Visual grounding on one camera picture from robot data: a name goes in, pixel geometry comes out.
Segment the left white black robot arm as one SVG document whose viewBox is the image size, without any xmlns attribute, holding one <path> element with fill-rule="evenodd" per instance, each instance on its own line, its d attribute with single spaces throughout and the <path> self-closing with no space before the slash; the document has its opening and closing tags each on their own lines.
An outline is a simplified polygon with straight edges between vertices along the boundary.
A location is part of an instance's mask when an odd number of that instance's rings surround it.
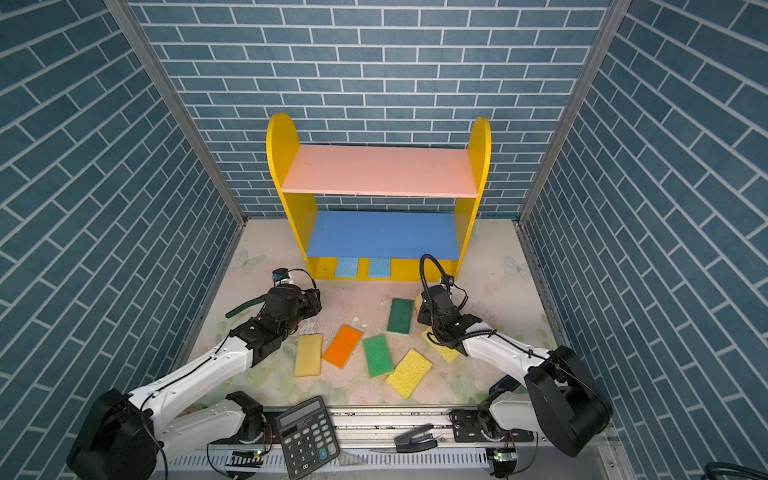
<svg viewBox="0 0 768 480">
<path fill-rule="evenodd" d="M 184 410 L 277 351 L 301 321 L 320 313 L 318 287 L 282 280 L 258 313 L 205 355 L 128 393 L 111 389 L 91 406 L 67 456 L 80 479 L 148 479 L 157 467 L 213 441 L 249 432 L 259 404 L 236 392 L 205 411 Z"/>
</svg>

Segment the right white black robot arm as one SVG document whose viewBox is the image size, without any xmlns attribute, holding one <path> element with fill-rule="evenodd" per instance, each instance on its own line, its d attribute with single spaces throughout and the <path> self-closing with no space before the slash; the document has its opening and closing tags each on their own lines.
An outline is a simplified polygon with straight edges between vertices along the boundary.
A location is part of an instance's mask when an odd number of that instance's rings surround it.
<svg viewBox="0 0 768 480">
<path fill-rule="evenodd" d="M 484 436 L 500 440 L 510 430 L 538 433 L 574 457 L 610 423 L 613 409 L 576 353 L 568 347 L 533 347 L 500 333 L 454 304 L 450 286 L 424 287 L 418 321 L 430 341 L 504 372 L 513 387 L 500 388 L 478 405 Z"/>
</svg>

